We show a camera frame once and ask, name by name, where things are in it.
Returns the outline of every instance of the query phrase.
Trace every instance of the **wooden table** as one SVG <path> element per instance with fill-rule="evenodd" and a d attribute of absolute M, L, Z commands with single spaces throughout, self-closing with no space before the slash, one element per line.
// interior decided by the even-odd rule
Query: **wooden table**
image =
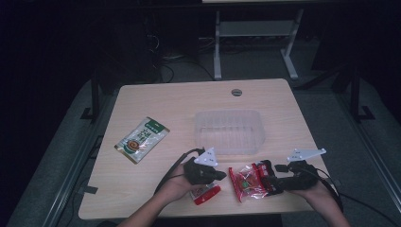
<path fill-rule="evenodd" d="M 242 96 L 233 96 L 240 89 Z M 195 114 L 201 111 L 252 109 L 260 112 L 266 131 L 262 148 L 254 155 L 218 155 L 218 170 L 241 168 L 269 159 L 287 164 L 295 148 L 316 148 L 298 104 L 284 79 L 232 80 L 174 84 L 130 85 L 121 88 L 88 183 L 98 188 L 85 193 L 79 209 L 83 219 L 126 218 L 154 192 L 171 165 L 196 147 Z M 146 116 L 170 129 L 150 153 L 135 165 L 114 145 Z M 326 171 L 322 157 L 308 162 Z M 278 177 L 291 174 L 277 173 Z M 286 213 L 311 210 L 302 199 L 287 192 L 261 200 L 239 202 L 229 177 L 221 191 L 208 202 L 196 205 L 189 194 L 171 203 L 161 217 L 194 217 L 238 214 Z"/>

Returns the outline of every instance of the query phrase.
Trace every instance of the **clear plastic container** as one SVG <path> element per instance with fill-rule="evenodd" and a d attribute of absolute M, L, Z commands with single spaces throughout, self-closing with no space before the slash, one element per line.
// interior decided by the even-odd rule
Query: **clear plastic container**
<path fill-rule="evenodd" d="M 215 148 L 218 155 L 255 154 L 265 142 L 260 113 L 254 110 L 222 110 L 197 113 L 198 148 Z"/>

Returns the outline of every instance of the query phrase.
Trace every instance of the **green snack package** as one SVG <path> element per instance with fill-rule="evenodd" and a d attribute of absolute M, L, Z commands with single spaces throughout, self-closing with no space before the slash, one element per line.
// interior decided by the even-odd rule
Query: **green snack package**
<path fill-rule="evenodd" d="M 114 147 L 138 164 L 169 132 L 164 125 L 147 116 Z"/>

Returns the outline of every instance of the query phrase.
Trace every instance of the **red snack bag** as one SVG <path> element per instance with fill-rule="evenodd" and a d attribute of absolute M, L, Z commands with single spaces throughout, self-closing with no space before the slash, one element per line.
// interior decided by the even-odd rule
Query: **red snack bag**
<path fill-rule="evenodd" d="M 252 163 L 238 171 L 230 167 L 229 173 L 236 196 L 241 202 L 246 198 L 261 199 L 283 192 L 269 182 L 269 177 L 275 176 L 269 160 Z"/>

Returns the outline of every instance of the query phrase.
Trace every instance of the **dark background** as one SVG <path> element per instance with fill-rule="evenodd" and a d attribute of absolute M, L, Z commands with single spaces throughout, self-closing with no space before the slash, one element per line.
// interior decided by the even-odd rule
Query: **dark background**
<path fill-rule="evenodd" d="M 93 6 L 101 7 L 90 1 L 1 2 L 1 226 L 94 72 L 105 93 L 122 84 L 152 83 L 158 79 L 152 64 L 160 56 L 148 52 L 147 35 L 196 59 L 198 37 L 214 34 L 214 13 L 207 10 L 161 11 L 149 20 L 148 11 L 103 10 L 115 5 L 82 10 Z M 401 122 L 399 3 L 318 8 L 306 8 L 298 37 L 322 40 L 314 67 L 327 70 L 351 62 Z"/>

